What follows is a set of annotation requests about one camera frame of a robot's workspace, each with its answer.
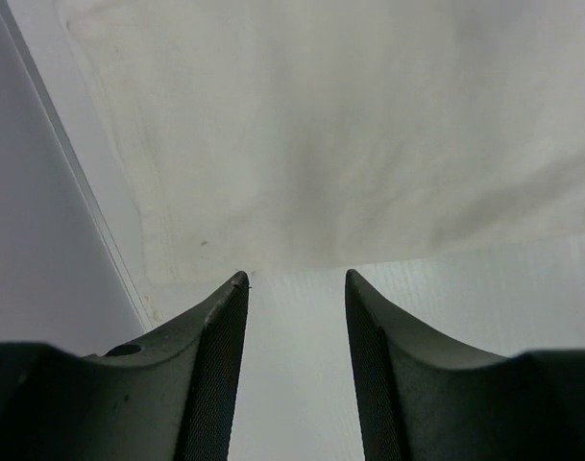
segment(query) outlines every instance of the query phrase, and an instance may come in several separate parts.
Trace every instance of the white cloth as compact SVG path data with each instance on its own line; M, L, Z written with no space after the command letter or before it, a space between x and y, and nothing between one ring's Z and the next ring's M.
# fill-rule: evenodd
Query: white cloth
M59 0L155 283L585 231L585 0Z

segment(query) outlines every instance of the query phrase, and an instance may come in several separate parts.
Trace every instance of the textured grip surface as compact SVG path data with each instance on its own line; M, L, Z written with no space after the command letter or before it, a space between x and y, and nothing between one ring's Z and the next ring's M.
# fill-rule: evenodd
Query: textured grip surface
M585 459L585 352L496 357L354 272L346 311L367 460Z
M228 456L248 284L245 279L227 303L217 307L201 336L177 446L179 460L225 460Z

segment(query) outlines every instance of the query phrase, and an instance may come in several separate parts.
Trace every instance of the white backdrop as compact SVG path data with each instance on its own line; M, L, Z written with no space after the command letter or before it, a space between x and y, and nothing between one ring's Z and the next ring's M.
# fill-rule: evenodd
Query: white backdrop
M143 323L165 322L219 281L148 281L134 195L110 153L64 23L49 0L10 3L114 237L110 249L132 276ZM585 234L358 269L414 315L489 351L585 346ZM362 459L344 273L252 277L230 460Z
M59 0L156 283L585 231L585 0Z

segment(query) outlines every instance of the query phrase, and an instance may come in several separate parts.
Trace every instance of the white surface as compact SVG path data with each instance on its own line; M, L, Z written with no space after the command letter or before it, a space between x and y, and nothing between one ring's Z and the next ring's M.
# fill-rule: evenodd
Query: white surface
M9 17L0 13L0 341L104 353L142 327Z
M11 4L142 296L145 318L165 322L219 281L149 284L132 195L52 4ZM414 315L489 351L585 346L585 234L358 269ZM363 459L343 282L343 269L252 276L231 461Z
M156 283L585 231L585 0L60 0Z

